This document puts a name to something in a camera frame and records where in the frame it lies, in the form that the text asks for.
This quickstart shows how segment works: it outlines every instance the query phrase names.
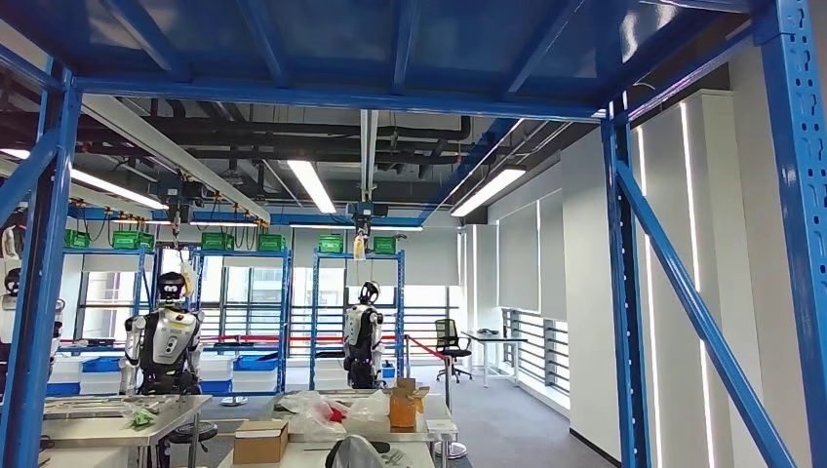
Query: office chair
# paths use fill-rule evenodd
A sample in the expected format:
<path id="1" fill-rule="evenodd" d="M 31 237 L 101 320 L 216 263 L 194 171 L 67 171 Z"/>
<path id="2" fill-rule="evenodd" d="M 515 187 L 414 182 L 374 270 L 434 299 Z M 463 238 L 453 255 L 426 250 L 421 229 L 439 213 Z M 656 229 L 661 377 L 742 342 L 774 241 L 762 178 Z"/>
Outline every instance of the office chair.
<path id="1" fill-rule="evenodd" d="M 462 349 L 459 347 L 459 334 L 456 332 L 456 323 L 453 319 L 440 319 L 434 322 L 434 325 L 437 329 L 437 351 L 445 356 L 451 357 L 453 377 L 456 378 L 456 383 L 459 383 L 459 376 L 461 374 L 468 375 L 468 377 L 473 380 L 474 376 L 471 375 L 471 372 L 456 368 L 456 360 L 458 358 L 471 356 L 471 350 L 468 349 L 471 347 L 471 339 L 466 338 L 468 339 L 468 344 Z M 439 381 L 442 375 L 445 375 L 445 370 L 440 370 L 439 373 L 437 373 L 437 381 Z"/>

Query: green item on table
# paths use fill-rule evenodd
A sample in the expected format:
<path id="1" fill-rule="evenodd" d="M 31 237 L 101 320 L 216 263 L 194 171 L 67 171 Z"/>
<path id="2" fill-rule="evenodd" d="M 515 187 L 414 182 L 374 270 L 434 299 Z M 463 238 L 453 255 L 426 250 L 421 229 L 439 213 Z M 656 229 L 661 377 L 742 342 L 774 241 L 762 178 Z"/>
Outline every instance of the green item on table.
<path id="1" fill-rule="evenodd" d="M 132 425 L 144 427 L 155 423 L 155 414 L 146 408 L 141 408 L 132 413 Z"/>

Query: white humanoid robot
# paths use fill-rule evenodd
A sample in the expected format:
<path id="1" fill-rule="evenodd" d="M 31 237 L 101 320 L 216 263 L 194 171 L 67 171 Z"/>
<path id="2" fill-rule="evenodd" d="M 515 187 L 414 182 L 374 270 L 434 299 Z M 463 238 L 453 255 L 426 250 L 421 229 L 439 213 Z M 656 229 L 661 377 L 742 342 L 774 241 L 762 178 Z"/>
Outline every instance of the white humanoid robot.
<path id="1" fill-rule="evenodd" d="M 158 278 L 161 305 L 147 315 L 126 321 L 125 356 L 121 358 L 121 394 L 199 395 L 198 363 L 202 346 L 199 340 L 204 314 L 178 304 L 185 280 L 179 273 L 164 273 Z M 143 383 L 136 389 L 140 369 Z"/>
<path id="2" fill-rule="evenodd" d="M 359 303 L 345 312 L 344 369 L 353 388 L 378 388 L 381 372 L 382 314 L 374 303 L 379 298 L 379 284 L 368 281 L 359 291 Z"/>
<path id="3" fill-rule="evenodd" d="M 6 274 L 4 280 L 6 293 L 0 298 L 0 395 L 6 391 L 6 371 L 9 364 L 12 339 L 15 334 L 15 317 L 18 308 L 18 291 L 20 289 L 20 269 L 13 268 Z M 52 332 L 52 343 L 49 352 L 49 376 L 52 376 L 52 367 L 55 365 L 55 354 L 60 345 L 60 331 L 63 327 L 63 307 L 65 302 L 58 299 L 55 308 L 55 328 Z"/>

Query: blue crossbeam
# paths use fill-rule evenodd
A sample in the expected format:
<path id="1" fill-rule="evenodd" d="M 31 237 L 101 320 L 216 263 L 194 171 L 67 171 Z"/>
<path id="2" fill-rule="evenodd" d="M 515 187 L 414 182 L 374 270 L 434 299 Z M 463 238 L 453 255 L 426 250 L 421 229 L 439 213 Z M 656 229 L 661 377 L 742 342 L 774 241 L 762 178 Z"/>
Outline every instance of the blue crossbeam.
<path id="1" fill-rule="evenodd" d="M 414 45 L 414 31 L 419 22 L 419 0 L 401 0 L 396 2 L 396 54 L 393 59 L 393 83 L 391 93 L 400 95 L 405 89 L 405 75 L 408 73 L 408 61 Z"/>
<path id="2" fill-rule="evenodd" d="M 468 154 L 462 158 L 459 166 L 449 175 L 448 179 L 440 186 L 439 191 L 428 203 L 428 207 L 419 214 L 419 224 L 438 210 L 448 199 L 459 189 L 465 180 L 474 173 L 488 157 L 496 151 L 500 144 L 514 132 L 523 122 L 523 119 L 496 119 L 488 130 L 486 130 Z"/>
<path id="3" fill-rule="evenodd" d="M 30 61 L 17 55 L 6 46 L 0 44 L 0 65 L 9 68 L 17 75 L 22 76 L 35 84 L 58 91 L 63 89 L 63 84 L 55 77 L 34 66 Z"/>
<path id="4" fill-rule="evenodd" d="M 238 6 L 276 86 L 288 86 L 287 60 L 276 38 L 276 26 L 266 3 L 263 0 L 238 0 Z"/>
<path id="5" fill-rule="evenodd" d="M 103 0 L 102 4 L 173 80 L 192 80 L 187 62 L 136 0 Z"/>
<path id="6" fill-rule="evenodd" d="M 644 232 L 649 234 L 651 248 L 660 260 L 663 271 L 672 288 L 675 289 L 678 299 L 686 309 L 689 321 L 698 336 L 706 343 L 709 358 L 718 371 L 750 435 L 756 442 L 764 461 L 768 466 L 775 468 L 794 468 L 796 465 L 792 456 L 769 420 L 767 412 L 741 366 L 735 360 L 732 350 L 724 340 L 724 335 L 692 283 L 689 272 L 669 242 L 663 227 L 657 221 L 654 211 L 635 181 L 634 174 L 628 166 L 620 162 L 617 163 L 615 173 L 635 216 L 640 221 Z"/>
<path id="7" fill-rule="evenodd" d="M 520 90 L 529 75 L 540 65 L 548 50 L 563 33 L 569 20 L 583 6 L 585 0 L 558 0 L 552 3 L 549 12 L 532 35 L 532 39 L 517 56 L 517 61 L 501 93 L 503 99 L 507 99 Z"/>
<path id="8" fill-rule="evenodd" d="M 597 123 L 602 111 L 593 104 L 570 102 L 496 102 L 461 95 L 383 95 L 355 90 L 278 89 L 271 83 L 229 80 L 194 80 L 173 83 L 167 80 L 76 78 L 84 94 L 124 98 L 172 98 L 218 100 L 237 103 L 270 103 L 330 107 L 338 109 L 377 109 L 406 112 L 434 112 L 481 117 L 572 120 Z"/>
<path id="9" fill-rule="evenodd" d="M 58 152 L 58 132 L 49 130 L 37 140 L 31 153 L 0 186 L 0 219 L 8 219 Z"/>

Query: cardboard box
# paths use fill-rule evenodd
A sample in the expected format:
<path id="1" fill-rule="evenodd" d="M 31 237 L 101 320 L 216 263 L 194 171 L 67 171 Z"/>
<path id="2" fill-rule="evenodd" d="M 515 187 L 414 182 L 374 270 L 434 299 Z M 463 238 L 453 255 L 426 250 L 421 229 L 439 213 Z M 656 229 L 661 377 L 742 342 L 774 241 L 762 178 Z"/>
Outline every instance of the cardboard box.
<path id="1" fill-rule="evenodd" d="M 235 431 L 233 463 L 278 463 L 287 447 L 287 421 L 245 421 Z"/>

